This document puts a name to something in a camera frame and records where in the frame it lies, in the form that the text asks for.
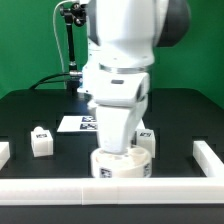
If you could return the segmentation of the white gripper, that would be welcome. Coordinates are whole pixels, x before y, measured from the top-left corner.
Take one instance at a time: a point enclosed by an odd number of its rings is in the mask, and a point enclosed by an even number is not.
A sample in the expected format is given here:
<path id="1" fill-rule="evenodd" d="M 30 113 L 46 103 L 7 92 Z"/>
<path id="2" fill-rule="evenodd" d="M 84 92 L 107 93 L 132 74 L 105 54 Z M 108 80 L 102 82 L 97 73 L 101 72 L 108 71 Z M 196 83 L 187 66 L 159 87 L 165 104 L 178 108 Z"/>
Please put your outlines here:
<path id="1" fill-rule="evenodd" d="M 99 147 L 106 153 L 125 154 L 135 131 L 145 128 L 142 118 L 147 106 L 147 98 L 131 107 L 104 106 L 90 100 L 88 109 L 98 124 Z"/>

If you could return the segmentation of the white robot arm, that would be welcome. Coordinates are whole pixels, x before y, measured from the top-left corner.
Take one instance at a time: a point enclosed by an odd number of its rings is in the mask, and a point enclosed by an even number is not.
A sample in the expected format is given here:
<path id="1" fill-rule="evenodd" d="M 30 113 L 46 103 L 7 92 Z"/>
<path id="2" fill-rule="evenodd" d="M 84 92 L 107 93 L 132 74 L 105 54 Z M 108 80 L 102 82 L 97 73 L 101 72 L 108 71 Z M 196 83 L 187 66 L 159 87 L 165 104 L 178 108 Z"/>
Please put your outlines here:
<path id="1" fill-rule="evenodd" d="M 155 47 L 176 45 L 190 23 L 187 0 L 81 0 L 89 57 L 83 87 L 91 96 L 103 151 L 123 154 L 148 104 Z"/>

